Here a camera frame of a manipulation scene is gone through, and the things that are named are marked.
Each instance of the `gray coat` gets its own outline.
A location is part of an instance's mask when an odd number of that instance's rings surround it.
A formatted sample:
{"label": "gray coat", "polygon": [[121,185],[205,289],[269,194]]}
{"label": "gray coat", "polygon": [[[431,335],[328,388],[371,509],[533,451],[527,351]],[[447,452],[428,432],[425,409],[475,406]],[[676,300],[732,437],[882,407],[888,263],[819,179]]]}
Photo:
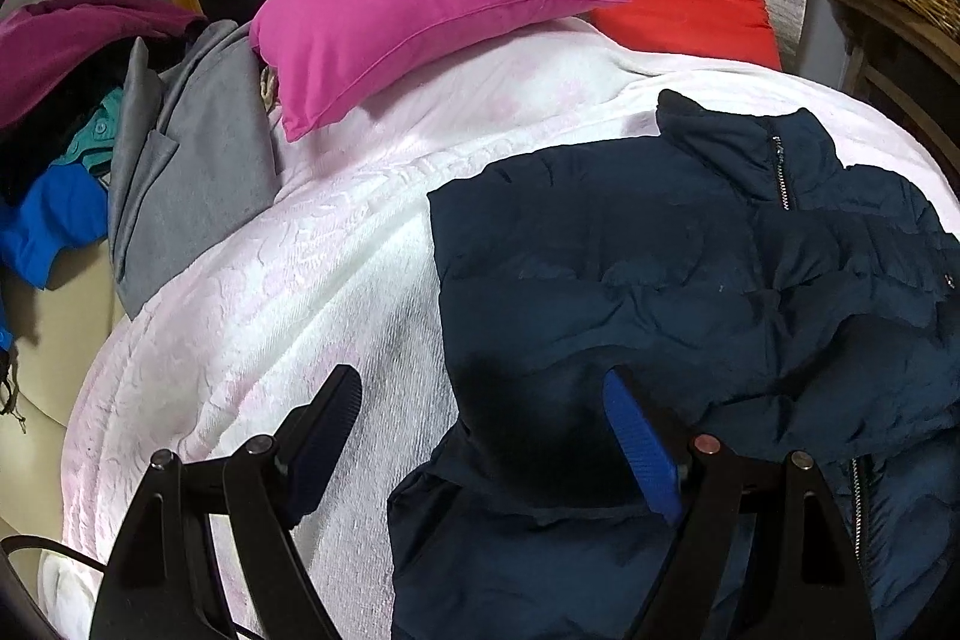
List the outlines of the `gray coat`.
{"label": "gray coat", "polygon": [[110,170],[110,261],[131,317],[272,205],[278,180],[248,25],[213,23],[164,73],[133,46]]}

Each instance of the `teal garment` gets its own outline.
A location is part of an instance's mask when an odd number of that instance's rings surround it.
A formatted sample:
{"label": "teal garment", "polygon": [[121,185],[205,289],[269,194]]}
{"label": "teal garment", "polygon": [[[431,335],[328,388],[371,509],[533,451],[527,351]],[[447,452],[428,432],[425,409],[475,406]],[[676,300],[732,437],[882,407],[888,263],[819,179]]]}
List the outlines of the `teal garment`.
{"label": "teal garment", "polygon": [[51,166],[81,163],[94,177],[109,172],[122,101],[123,91],[120,88],[114,88],[105,95],[90,120],[71,140],[66,153],[52,162]]}

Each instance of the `beige cushion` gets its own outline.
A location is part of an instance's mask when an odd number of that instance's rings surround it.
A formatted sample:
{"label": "beige cushion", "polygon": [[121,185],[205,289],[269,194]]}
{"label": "beige cushion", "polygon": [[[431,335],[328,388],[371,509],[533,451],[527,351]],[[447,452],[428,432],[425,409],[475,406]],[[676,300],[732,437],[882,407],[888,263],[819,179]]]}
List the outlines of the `beige cushion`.
{"label": "beige cushion", "polygon": [[20,392],[65,427],[86,370],[123,316],[113,292],[107,242],[61,252],[48,290],[34,289],[8,271],[2,287],[16,336]]}
{"label": "beige cushion", "polygon": [[[0,277],[16,336],[18,408],[27,432],[0,417],[0,533],[61,539],[61,453],[70,411],[97,351],[123,314],[113,292],[107,244],[61,252],[49,290],[34,290],[6,269]],[[38,557],[17,554],[35,587]]]}
{"label": "beige cushion", "polygon": [[[0,539],[18,534],[15,528],[0,518]],[[37,570],[40,569],[40,551],[17,551],[10,557],[13,570],[20,576],[21,581],[30,592],[30,596],[37,598]]]}

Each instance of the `black clamp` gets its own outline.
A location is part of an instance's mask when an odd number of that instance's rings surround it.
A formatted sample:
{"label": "black clamp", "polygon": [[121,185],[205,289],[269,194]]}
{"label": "black clamp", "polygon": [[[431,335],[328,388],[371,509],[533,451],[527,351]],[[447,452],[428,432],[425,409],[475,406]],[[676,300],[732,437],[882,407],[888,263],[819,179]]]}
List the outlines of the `black clamp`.
{"label": "black clamp", "polygon": [[338,366],[272,437],[184,464],[154,453],[120,527],[91,640],[236,640],[209,516],[229,515],[251,601],[270,640],[340,640],[290,530],[317,509],[353,428],[360,376]]}
{"label": "black clamp", "polygon": [[651,509],[677,528],[625,640],[699,640],[737,516],[757,516],[731,640],[875,640],[853,543],[813,458],[737,456],[655,405],[626,367],[604,379],[604,404]]}

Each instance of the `zipper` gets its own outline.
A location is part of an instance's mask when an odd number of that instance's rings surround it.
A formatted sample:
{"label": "zipper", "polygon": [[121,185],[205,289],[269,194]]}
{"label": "zipper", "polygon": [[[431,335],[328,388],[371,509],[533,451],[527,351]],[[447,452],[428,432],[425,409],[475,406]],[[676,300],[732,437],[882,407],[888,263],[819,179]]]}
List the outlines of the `zipper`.
{"label": "zipper", "polygon": [[850,459],[850,482],[853,487],[853,552],[864,570],[866,555],[864,542],[867,533],[867,497],[864,491],[863,461],[860,458]]}
{"label": "zipper", "polygon": [[[779,191],[781,205],[784,210],[790,209],[790,191],[786,188],[786,174],[784,171],[784,140],[779,136],[772,137],[776,152],[776,189]],[[952,279],[947,279],[947,285],[953,287]],[[866,540],[867,540],[867,494],[864,464],[861,458],[850,459],[850,482],[853,490],[853,552],[860,565],[860,571],[865,573]]]}
{"label": "zipper", "polygon": [[781,204],[784,210],[790,209],[790,194],[786,190],[786,175],[784,174],[784,141],[774,136],[774,148],[776,150],[776,186],[781,192]]}

